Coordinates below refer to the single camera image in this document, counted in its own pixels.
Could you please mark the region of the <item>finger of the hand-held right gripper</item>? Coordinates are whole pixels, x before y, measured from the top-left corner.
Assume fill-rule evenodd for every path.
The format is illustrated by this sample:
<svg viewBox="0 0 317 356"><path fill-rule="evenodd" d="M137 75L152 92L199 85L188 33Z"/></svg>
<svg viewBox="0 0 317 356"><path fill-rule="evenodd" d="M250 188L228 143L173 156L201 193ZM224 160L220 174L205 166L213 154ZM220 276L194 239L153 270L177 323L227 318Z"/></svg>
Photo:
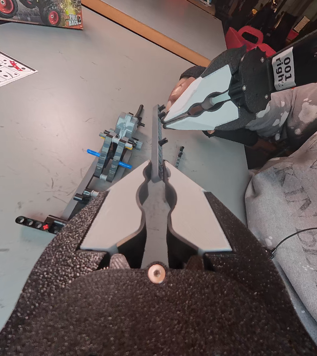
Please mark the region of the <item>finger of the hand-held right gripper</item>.
<svg viewBox="0 0 317 356"><path fill-rule="evenodd" d="M238 119L238 107L232 101L220 102L199 115L162 121L165 129L210 131L225 123Z"/></svg>
<svg viewBox="0 0 317 356"><path fill-rule="evenodd" d="M165 122L177 118L199 115L220 102L232 101L229 87L232 81L228 65L215 71L206 71L193 81L165 115Z"/></svg>

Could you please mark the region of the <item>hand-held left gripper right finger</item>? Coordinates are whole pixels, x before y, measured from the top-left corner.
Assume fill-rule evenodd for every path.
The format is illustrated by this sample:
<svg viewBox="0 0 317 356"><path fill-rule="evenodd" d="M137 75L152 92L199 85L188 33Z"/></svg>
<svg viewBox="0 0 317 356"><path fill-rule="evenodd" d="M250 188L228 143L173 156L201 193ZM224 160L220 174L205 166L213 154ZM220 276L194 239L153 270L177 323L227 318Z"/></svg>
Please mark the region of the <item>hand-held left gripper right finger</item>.
<svg viewBox="0 0 317 356"><path fill-rule="evenodd" d="M169 267L182 269L192 256L231 253L232 247L214 213L206 191L167 161L163 163Z"/></svg>

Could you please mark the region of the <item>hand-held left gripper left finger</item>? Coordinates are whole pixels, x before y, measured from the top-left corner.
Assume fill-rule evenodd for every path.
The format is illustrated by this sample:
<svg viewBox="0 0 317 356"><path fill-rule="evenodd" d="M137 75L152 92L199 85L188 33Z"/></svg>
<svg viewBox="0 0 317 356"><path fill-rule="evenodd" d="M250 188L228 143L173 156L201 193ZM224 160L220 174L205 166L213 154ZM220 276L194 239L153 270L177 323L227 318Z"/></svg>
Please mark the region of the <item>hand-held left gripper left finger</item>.
<svg viewBox="0 0 317 356"><path fill-rule="evenodd" d="M147 228L143 203L148 197L151 161L147 160L108 189L87 230L80 250L125 256L129 266L140 269Z"/></svg>

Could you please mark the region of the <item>long grey beam black pins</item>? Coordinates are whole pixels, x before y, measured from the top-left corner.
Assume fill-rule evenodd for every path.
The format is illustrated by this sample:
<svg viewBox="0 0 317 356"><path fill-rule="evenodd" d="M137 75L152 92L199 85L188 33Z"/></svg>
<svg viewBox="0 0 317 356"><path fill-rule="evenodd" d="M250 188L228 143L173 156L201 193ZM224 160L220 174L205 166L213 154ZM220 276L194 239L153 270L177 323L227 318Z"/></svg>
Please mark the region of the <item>long grey beam black pins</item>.
<svg viewBox="0 0 317 356"><path fill-rule="evenodd" d="M157 183L163 180L163 151L162 145L168 142L162 137L161 119L165 116L164 106L155 105L152 109L152 142L151 142L151 181Z"/></svg>

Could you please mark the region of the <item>toy truck chassis assembly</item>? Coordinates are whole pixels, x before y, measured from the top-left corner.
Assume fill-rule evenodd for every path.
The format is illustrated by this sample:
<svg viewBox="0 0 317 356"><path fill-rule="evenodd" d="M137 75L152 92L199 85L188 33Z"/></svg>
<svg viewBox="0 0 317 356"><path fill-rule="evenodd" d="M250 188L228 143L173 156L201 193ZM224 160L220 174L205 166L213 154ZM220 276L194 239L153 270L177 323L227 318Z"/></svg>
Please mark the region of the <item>toy truck chassis assembly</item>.
<svg viewBox="0 0 317 356"><path fill-rule="evenodd" d="M129 164L132 151L140 150L143 144L134 137L137 129L145 126L142 122L143 108L144 106L141 104L136 114L122 112L115 128L99 133L100 138L104 140L103 145L99 151L87 149L87 153L94 156L94 161L61 217L48 215L44 221L39 221L30 217L18 216L15 223L55 235L72 217L98 196L99 192L90 188L93 180L101 180L110 185L119 181L124 171L132 168L132 165Z"/></svg>

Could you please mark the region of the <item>person's right hand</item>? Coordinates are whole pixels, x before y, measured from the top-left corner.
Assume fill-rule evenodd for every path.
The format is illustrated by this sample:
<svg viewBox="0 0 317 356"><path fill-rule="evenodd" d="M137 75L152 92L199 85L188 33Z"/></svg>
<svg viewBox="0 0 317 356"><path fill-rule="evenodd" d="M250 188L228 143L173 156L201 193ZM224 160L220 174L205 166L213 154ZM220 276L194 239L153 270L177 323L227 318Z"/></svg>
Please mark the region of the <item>person's right hand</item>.
<svg viewBox="0 0 317 356"><path fill-rule="evenodd" d="M196 65L187 69L181 74L178 83L175 85L168 97L166 111L171 108L171 106L178 100L183 92L190 86L193 81L195 81L196 78L198 78L205 71L205 69L206 67Z"/></svg>

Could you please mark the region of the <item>red plastic container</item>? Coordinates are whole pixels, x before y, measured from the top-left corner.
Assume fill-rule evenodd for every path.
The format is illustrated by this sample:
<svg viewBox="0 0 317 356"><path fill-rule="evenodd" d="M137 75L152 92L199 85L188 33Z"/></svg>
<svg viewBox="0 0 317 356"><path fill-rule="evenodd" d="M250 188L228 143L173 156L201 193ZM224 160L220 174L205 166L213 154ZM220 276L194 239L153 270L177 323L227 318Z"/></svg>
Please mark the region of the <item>red plastic container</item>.
<svg viewBox="0 0 317 356"><path fill-rule="evenodd" d="M246 46L247 51L259 48L267 57L276 53L268 44L263 42L263 33L251 26L244 26L240 30L230 27L225 35L227 49Z"/></svg>

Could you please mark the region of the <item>person's grey printed clothing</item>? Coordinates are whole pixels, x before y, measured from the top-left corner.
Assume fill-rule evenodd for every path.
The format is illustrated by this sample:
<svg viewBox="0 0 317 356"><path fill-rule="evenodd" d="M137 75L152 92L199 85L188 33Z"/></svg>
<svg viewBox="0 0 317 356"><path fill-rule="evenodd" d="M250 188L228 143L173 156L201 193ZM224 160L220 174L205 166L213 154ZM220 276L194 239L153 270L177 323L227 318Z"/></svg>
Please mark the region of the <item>person's grey printed clothing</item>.
<svg viewBox="0 0 317 356"><path fill-rule="evenodd" d="M289 157L253 173L245 193L249 229L274 253L295 309L317 344L317 132Z"/></svg>

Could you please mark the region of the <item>toy truck set box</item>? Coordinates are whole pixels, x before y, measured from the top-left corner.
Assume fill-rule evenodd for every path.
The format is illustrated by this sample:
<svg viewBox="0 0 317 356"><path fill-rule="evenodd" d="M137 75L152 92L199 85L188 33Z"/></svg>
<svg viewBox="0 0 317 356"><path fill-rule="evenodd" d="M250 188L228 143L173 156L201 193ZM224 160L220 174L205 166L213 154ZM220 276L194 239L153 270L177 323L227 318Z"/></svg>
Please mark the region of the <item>toy truck set box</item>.
<svg viewBox="0 0 317 356"><path fill-rule="evenodd" d="M80 0L0 0L0 21L83 29Z"/></svg>

